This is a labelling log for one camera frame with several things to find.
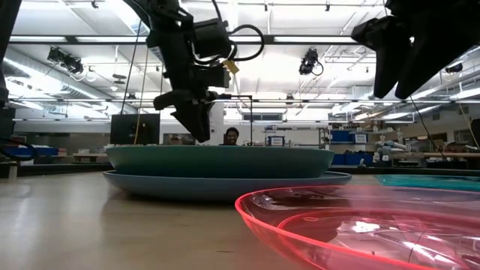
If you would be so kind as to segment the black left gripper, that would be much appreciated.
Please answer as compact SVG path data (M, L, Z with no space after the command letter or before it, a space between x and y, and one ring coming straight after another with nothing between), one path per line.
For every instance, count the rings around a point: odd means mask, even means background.
M230 84L228 70L220 56L200 58L194 52L194 18L181 7L158 7L148 12L150 34L148 48L162 61L164 76L171 91L154 99L154 108L192 100L209 99L210 87L226 88ZM200 143L211 138L210 113L213 103L180 106L171 115Z

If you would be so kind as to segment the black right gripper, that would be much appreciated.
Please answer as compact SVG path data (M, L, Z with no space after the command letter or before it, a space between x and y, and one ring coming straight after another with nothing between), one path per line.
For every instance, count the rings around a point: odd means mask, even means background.
M376 98L384 98L397 82L395 96L408 98L480 41L480 22L473 23L480 19L480 0L385 0L384 7L387 15L351 32L357 43L377 46ZM449 26L441 29L437 23Z

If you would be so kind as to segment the green opaque plastic plate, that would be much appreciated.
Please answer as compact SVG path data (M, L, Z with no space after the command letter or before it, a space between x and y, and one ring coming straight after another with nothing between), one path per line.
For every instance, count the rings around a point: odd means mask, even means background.
M237 145L130 145L106 154L122 174L226 179L316 178L335 156L318 148Z

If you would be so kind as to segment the blue opaque plastic plate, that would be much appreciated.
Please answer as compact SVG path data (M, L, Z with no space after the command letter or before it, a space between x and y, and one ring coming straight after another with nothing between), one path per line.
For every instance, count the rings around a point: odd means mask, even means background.
M185 178L125 175L107 171L105 179L129 194L162 200L230 202L243 194L272 188L308 185L345 185L352 176L327 171L316 178Z

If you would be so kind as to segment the teal plastic plate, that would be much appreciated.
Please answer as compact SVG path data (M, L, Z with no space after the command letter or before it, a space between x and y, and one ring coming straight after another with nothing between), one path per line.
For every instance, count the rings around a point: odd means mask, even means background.
M384 186L480 192L480 176L377 175L376 178Z

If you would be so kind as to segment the pink transparent plastic plate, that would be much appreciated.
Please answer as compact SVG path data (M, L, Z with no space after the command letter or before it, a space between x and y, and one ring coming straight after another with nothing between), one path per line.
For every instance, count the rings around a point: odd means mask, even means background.
M480 270L480 193L380 185L260 190L235 208L309 270Z

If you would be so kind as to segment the person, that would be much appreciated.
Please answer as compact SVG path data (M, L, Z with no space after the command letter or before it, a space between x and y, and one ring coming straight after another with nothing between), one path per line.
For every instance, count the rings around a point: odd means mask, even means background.
M239 138L239 131L235 127L229 127L223 136L222 146L236 146Z

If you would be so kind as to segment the black computer monitor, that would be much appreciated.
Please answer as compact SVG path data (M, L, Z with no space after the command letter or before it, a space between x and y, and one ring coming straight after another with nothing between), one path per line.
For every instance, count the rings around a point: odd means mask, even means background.
M113 115L110 125L110 144L158 144L160 116L158 114Z

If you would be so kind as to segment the blue storage bin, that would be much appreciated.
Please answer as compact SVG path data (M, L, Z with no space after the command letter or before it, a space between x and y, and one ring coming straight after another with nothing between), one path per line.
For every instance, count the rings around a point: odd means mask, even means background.
M354 135L349 130L332 130L331 143L351 144L354 143Z
M361 160L364 160L367 164L372 163L373 155L365 153L335 154L331 164L335 166L357 166Z
M32 150L26 147L13 147L7 146L4 150L11 155L19 155L19 156L29 156L32 155ZM59 153L57 148L47 148L47 147L38 147L35 148L38 155L49 155L49 156L56 156Z

